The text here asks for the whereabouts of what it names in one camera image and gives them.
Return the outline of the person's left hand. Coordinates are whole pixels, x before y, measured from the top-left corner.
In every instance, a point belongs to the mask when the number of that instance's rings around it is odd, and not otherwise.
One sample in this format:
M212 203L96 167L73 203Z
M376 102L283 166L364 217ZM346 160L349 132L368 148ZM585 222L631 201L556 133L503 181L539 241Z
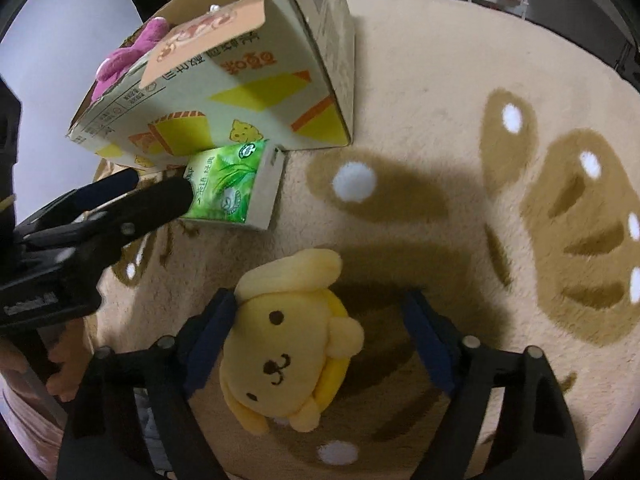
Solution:
M50 396L61 402L75 399L82 376L92 358L83 318L68 321L53 344L47 348L47 360L58 367L44 383ZM1 338L1 376L31 404L39 401L35 390L26 382L25 373L30 365L20 349L11 341Z

